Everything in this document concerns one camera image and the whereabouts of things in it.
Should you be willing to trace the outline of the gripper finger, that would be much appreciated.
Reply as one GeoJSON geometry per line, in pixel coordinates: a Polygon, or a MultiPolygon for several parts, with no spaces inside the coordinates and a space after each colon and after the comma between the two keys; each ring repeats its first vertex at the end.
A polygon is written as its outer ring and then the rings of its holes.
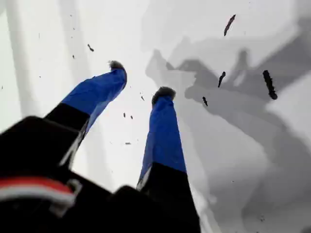
{"type": "Polygon", "coordinates": [[[45,134],[81,133],[84,137],[107,105],[125,88],[127,73],[118,61],[108,73],[80,82],[45,116],[45,134]]]}
{"type": "Polygon", "coordinates": [[[173,99],[176,92],[161,87],[152,98],[142,168],[137,189],[170,204],[193,206],[173,99]]]}

